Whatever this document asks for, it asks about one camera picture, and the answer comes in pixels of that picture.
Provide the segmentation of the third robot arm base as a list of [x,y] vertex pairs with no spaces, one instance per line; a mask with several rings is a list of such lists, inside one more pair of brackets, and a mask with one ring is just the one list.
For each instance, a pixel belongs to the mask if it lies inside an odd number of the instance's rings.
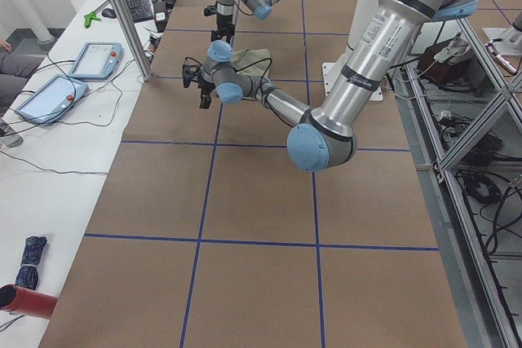
[[515,76],[520,66],[511,64],[507,57],[521,57],[521,14],[518,14],[506,29],[483,28],[483,30],[488,38],[484,46],[490,56],[509,75]]

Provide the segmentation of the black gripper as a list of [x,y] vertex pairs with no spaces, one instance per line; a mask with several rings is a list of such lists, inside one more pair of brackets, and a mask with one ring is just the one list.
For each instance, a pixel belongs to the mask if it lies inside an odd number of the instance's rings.
[[214,90],[214,84],[211,82],[208,82],[204,79],[201,79],[198,82],[198,86],[199,86],[200,93],[201,93],[200,94],[201,102],[200,102],[199,108],[209,109],[211,102],[212,102],[211,93]]
[[212,42],[221,41],[225,39],[226,43],[230,44],[235,35],[235,24],[232,22],[233,15],[216,15],[216,29],[211,31]]

